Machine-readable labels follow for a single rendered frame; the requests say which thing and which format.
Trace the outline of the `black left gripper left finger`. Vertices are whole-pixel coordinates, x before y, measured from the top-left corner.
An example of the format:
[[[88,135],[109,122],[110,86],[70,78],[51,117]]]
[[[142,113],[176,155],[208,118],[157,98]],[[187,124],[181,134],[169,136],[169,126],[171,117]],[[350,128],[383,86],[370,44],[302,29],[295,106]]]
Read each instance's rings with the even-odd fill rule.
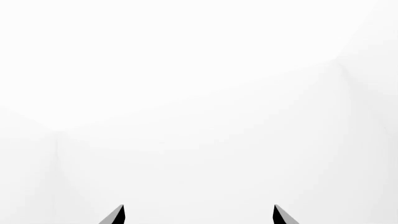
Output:
[[[125,219],[126,215],[124,211],[124,205],[120,205],[98,224],[124,224]]]

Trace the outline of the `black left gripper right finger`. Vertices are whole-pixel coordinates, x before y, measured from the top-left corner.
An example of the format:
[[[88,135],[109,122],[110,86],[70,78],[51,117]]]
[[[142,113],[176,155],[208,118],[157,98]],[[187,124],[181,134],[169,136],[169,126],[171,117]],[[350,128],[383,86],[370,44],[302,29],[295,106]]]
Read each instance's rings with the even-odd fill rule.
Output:
[[[292,218],[292,216],[279,205],[274,205],[272,219],[274,224],[299,224],[297,220]]]

